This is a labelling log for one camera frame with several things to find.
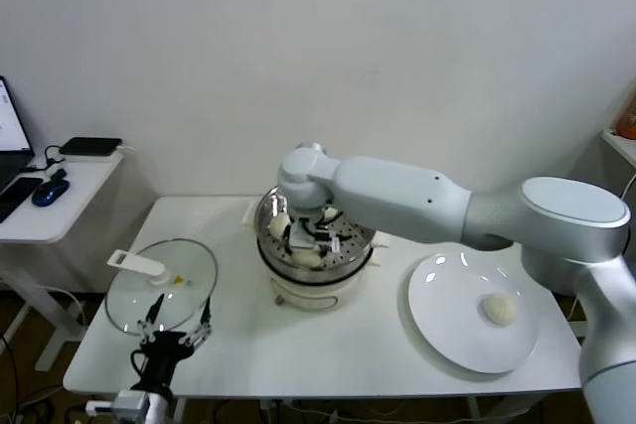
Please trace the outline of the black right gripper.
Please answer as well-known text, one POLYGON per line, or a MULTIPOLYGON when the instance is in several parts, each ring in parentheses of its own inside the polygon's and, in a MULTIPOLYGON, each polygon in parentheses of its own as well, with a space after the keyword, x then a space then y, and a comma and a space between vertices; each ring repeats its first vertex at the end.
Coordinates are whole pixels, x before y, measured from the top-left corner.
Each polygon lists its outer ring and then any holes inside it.
MULTIPOLYGON (((289 245, 291 228, 291 224, 287 225, 282 235, 284 250, 288 255, 293 253, 289 245)), ((303 217, 297 223, 297 238, 301 245, 318 245, 319 256, 325 258, 328 254, 340 254, 351 236, 336 233, 320 223, 314 223, 303 217)))

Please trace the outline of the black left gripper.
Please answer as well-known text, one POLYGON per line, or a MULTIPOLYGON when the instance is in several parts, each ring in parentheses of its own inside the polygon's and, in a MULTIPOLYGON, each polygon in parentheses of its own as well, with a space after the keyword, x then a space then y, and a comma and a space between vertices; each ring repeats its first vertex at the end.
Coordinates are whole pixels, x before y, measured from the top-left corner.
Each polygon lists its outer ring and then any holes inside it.
POLYGON ((158 332, 156 320, 165 295, 161 294, 150 306, 143 320, 137 321, 140 351, 146 358, 138 389, 155 394, 171 394, 170 384, 177 364, 193 355, 193 348, 202 345, 212 333, 210 297, 207 298, 199 324, 187 334, 158 332))

